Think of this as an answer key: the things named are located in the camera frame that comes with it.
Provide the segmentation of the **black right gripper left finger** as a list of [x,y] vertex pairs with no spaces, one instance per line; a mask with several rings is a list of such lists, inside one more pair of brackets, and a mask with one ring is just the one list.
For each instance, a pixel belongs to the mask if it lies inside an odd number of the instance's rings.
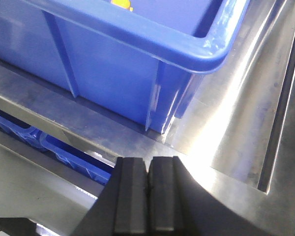
[[146,236],[147,173],[138,157],[119,157],[100,196],[73,236]]

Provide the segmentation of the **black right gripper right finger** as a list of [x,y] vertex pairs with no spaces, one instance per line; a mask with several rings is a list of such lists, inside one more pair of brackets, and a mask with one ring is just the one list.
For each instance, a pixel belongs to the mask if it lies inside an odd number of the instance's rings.
[[152,236],[266,236],[214,198],[177,156],[153,157],[148,173]]

